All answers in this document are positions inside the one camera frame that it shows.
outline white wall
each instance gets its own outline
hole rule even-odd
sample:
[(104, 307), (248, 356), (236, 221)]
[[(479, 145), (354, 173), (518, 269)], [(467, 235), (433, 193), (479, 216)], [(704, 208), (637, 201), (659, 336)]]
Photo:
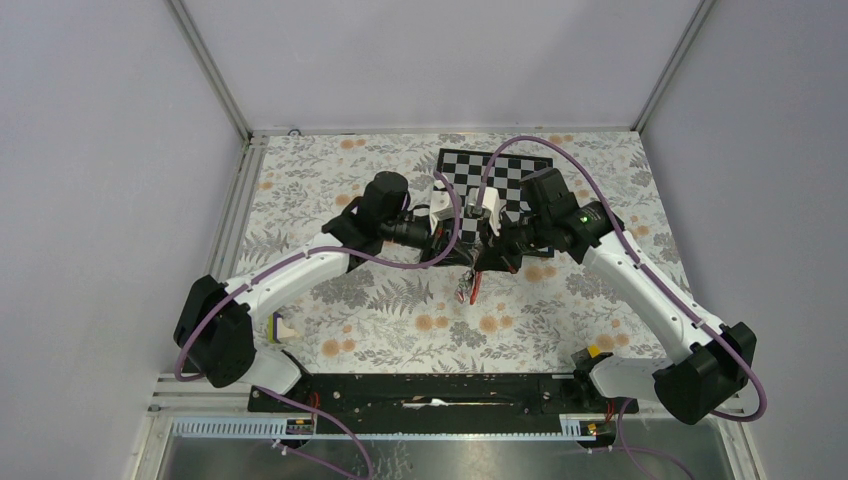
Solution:
[(644, 138), (697, 297), (759, 338), (769, 479), (845, 476), (846, 18), (719, 2)]
[(239, 142), (164, 2), (0, 4), (0, 478), (119, 478)]
[(187, 0), (257, 129), (628, 126), (698, 0)]

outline gray floor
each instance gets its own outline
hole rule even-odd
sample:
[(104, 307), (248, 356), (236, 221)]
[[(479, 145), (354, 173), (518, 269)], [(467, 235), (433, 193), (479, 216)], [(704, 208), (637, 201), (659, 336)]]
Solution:
[[(628, 443), (659, 449), (683, 461), (699, 480), (733, 478), (719, 433), (709, 422), (694, 427), (673, 420), (626, 421)], [(573, 442), (551, 441), (376, 441), (366, 442), (377, 479), (629, 479), (644, 478), (624, 453), (570, 454)], [(280, 455), (270, 442), (210, 438), (173, 438), (163, 480), (342, 479), (300, 458)], [(303, 451), (366, 473), (350, 441), (314, 440)], [(637, 455), (660, 479), (687, 478), (674, 464)]]

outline tabletop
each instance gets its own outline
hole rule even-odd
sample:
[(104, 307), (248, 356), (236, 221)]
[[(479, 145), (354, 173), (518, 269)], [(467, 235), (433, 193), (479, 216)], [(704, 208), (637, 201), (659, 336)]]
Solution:
[[(259, 173), (237, 272), (299, 248), (382, 170), (409, 180), (411, 204), (428, 203), (441, 148), (492, 152), (511, 134), (271, 137)], [(574, 155), (598, 181), (642, 250), (688, 291), (645, 158), (632, 132), (537, 135)], [(564, 158), (521, 142), (507, 153), (551, 157), (580, 204), (594, 199)], [(386, 243), (382, 257), (417, 262)], [(590, 344), (627, 357), (665, 356), (656, 337), (601, 279), (571, 257), (525, 257), (515, 275), (486, 272), (475, 305), (455, 296), (464, 267), (398, 270), (366, 263), (320, 284), (279, 313), (299, 336), (269, 345), (313, 373), (566, 372)]]

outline checkerboard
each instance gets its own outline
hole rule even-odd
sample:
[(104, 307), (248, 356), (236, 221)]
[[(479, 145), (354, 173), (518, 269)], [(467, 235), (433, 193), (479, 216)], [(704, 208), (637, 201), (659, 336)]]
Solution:
[[(442, 172), (451, 184), (453, 184), (463, 206), (466, 204), (465, 198), (468, 192), (472, 188), (480, 186), (480, 181), (483, 179), (483, 170), (491, 156), (491, 153), (485, 152), (450, 150), (445, 148), (439, 150), (439, 161), (436, 164), (436, 170)], [(492, 173), (489, 175), (486, 184), (498, 189), (503, 211), (510, 220), (515, 222), (518, 220), (518, 216), (522, 211), (528, 211), (530, 209), (527, 201), (522, 198), (519, 181), (537, 170), (552, 166), (553, 159), (550, 158), (528, 157), (524, 155), (498, 155), (498, 159), (495, 161), (495, 166), (492, 168)], [(485, 224), (473, 218), (463, 217), (461, 225), (460, 240), (468, 244), (469, 247), (473, 246), (477, 239), (477, 234), (485, 228)], [(553, 255), (554, 251), (552, 248), (540, 250), (538, 253), (538, 256), (542, 257), (552, 257)]]

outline red wire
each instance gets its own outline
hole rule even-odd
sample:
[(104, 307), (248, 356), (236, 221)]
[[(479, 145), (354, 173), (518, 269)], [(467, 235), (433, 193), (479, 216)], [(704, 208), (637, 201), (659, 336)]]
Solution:
[(471, 290), (471, 305), (477, 301), (477, 294), (480, 292), (480, 284), (483, 283), (483, 272), (477, 272), (474, 277), (474, 288)]

